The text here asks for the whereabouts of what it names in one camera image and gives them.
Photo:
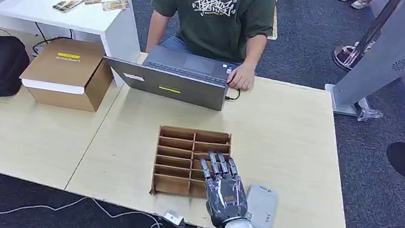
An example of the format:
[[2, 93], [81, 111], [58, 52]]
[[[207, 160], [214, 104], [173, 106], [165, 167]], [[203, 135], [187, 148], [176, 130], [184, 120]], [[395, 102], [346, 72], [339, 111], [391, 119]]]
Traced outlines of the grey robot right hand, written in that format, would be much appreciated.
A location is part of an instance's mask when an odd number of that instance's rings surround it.
[[232, 157], [220, 151], [208, 151], [209, 159], [200, 158], [206, 192], [206, 208], [211, 223], [222, 228], [230, 220], [245, 218], [247, 197]]

